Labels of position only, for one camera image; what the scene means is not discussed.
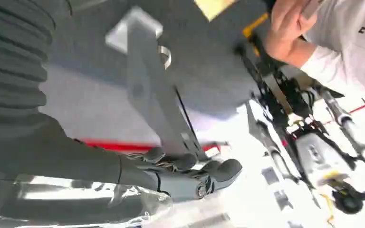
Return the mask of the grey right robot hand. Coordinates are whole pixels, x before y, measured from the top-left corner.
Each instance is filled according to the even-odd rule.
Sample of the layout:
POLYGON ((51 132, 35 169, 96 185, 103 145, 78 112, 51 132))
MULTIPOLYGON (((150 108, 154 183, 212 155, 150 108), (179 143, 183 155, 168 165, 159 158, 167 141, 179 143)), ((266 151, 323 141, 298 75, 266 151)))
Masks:
POLYGON ((55 119, 42 113, 0 115, 0 216, 69 225, 77 219, 95 223, 137 212, 119 202, 118 196, 113 200, 24 199, 21 193, 40 190, 18 182, 27 177, 137 186, 174 200, 198 200, 230 186, 242 170, 235 159, 211 161, 199 171, 181 171, 175 165, 175 161, 155 164, 87 146, 67 137, 55 119))

